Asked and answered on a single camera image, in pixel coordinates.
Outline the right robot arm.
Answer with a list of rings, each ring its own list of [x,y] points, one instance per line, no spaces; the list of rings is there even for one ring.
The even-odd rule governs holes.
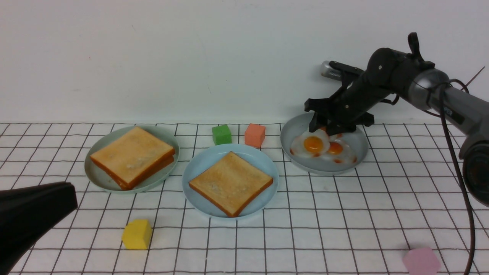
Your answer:
[[[408,44],[409,53],[377,49],[365,70],[325,61],[322,75],[340,81],[341,87],[326,99],[305,101],[304,111],[313,112],[309,130],[325,128],[334,135],[354,132],[358,125],[369,127],[374,124],[371,108],[394,105],[398,99],[421,111],[436,111],[442,123],[451,123],[466,136],[458,155],[463,183],[478,202],[488,205],[488,102],[423,59],[417,33],[408,35]]]

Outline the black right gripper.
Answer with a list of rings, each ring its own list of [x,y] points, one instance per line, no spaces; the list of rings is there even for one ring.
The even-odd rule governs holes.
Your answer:
[[[304,111],[313,111],[313,118],[308,125],[309,132],[325,130],[329,136],[352,133],[358,125],[370,127],[374,124],[374,116],[368,111],[375,105],[393,105],[392,100],[386,99],[391,91],[372,84],[367,71],[355,80],[351,73],[343,72],[341,79],[350,80],[351,83],[343,83],[327,99],[308,99],[304,103]]]

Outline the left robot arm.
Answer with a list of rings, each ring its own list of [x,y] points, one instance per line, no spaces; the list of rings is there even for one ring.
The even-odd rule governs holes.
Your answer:
[[[0,192],[0,273],[78,207],[72,183],[56,182]]]

